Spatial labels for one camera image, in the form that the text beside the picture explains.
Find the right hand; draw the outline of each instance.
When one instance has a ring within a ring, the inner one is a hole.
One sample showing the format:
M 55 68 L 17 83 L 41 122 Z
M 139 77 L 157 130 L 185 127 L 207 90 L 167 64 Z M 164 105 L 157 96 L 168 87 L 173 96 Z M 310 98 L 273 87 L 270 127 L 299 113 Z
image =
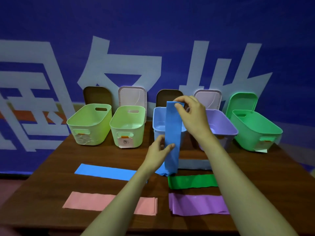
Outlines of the right hand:
M 185 128 L 197 141 L 212 135 L 208 124 L 206 108 L 198 101 L 198 99 L 194 96 L 181 96 L 174 99 L 174 101 L 188 104 L 190 108 L 189 112 L 186 112 L 183 106 L 179 103 L 176 103 L 175 107 Z

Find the purple bin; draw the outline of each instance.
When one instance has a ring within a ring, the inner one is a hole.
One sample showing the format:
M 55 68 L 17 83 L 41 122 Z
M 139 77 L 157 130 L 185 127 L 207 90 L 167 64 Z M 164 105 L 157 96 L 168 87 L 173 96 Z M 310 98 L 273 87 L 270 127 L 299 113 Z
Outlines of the purple bin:
M 223 112 L 216 109 L 206 109 L 208 123 L 211 131 L 217 137 L 224 149 L 227 149 L 238 130 Z

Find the brown lid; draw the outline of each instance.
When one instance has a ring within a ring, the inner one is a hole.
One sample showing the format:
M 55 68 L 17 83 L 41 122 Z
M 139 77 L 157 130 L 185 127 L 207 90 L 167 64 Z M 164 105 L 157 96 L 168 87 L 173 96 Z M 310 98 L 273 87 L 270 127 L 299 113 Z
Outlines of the brown lid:
M 85 104 L 102 103 L 112 105 L 111 92 L 104 87 L 98 86 L 85 87 L 83 90 L 83 96 Z
M 167 101 L 173 101 L 175 98 L 183 96 L 183 93 L 177 89 L 162 89 L 157 93 L 157 107 L 166 107 Z

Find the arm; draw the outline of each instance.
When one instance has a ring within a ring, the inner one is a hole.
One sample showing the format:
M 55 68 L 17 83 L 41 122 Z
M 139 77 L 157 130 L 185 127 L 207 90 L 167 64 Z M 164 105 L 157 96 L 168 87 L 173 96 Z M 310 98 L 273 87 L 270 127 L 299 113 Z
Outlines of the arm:
M 185 102 L 187 113 L 175 104 L 186 129 L 205 151 L 224 201 L 242 236 L 297 235 L 292 226 L 238 168 L 209 128 L 205 107 L 193 96 L 174 101 Z
M 164 135 L 160 135 L 152 143 L 140 168 L 81 236 L 119 236 L 126 234 L 144 185 L 149 177 L 162 165 L 166 155 L 175 146 L 170 144 L 164 150 L 161 150 L 161 148 L 164 148 L 161 145 L 163 140 Z

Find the bin handle hole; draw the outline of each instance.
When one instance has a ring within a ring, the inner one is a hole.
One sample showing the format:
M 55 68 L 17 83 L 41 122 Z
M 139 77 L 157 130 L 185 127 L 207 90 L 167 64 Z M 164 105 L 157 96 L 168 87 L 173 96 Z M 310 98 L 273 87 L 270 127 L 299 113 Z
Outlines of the bin handle hole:
M 96 111 L 107 111 L 107 108 L 95 108 Z
M 240 113 L 240 114 L 236 114 L 236 116 L 237 116 L 237 117 L 246 117 L 246 114 Z

